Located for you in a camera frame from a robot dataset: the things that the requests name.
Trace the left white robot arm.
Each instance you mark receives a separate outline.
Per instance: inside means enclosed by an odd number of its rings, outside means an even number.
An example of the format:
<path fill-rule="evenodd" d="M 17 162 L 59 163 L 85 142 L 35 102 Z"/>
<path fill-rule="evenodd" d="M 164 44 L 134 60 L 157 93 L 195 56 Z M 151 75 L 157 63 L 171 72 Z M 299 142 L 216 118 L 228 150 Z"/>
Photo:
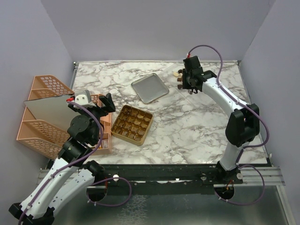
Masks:
<path fill-rule="evenodd" d="M 102 106 L 93 103 L 88 90 L 75 93 L 66 100 L 76 112 L 67 130 L 69 138 L 63 144 L 49 173 L 38 187 L 22 202 L 14 203 L 9 212 L 20 225 L 50 225 L 55 207 L 50 207 L 65 181 L 102 145 L 104 126 L 101 117 L 115 112 L 111 93 L 98 97 Z"/>

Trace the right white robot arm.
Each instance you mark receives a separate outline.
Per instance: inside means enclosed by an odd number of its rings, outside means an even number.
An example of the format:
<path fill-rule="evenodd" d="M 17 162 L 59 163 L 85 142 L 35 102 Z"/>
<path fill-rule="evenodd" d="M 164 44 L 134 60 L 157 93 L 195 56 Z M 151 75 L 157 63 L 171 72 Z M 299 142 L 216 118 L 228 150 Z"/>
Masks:
<path fill-rule="evenodd" d="M 238 170 L 237 163 L 246 147 L 260 132 L 259 107 L 256 104 L 247 104 L 233 95 L 219 81 L 219 76 L 212 71 L 203 71 L 201 66 L 188 70 L 181 69 L 182 74 L 178 81 L 182 83 L 182 89 L 190 93 L 203 92 L 228 116 L 225 136 L 228 144 L 222 158 L 217 162 L 215 172 L 216 180 L 220 183 L 228 182 Z"/>

